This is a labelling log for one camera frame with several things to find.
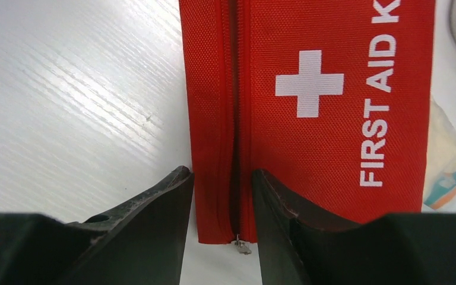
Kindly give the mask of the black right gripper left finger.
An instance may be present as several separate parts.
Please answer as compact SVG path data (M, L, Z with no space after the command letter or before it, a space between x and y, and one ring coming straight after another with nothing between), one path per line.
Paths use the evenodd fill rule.
M179 166L82 223L0 213L0 284L179 284L193 190Z

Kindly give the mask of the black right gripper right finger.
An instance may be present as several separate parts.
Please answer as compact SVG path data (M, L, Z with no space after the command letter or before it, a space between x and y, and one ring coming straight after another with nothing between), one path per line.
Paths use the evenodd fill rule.
M456 284L456 214L388 214L357 224L252 175L264 284Z

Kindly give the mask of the red first aid pouch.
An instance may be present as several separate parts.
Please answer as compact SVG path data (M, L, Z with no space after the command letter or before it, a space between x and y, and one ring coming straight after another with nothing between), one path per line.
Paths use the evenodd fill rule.
M256 169L353 222L421 211L435 6L179 2L200 243L256 241Z

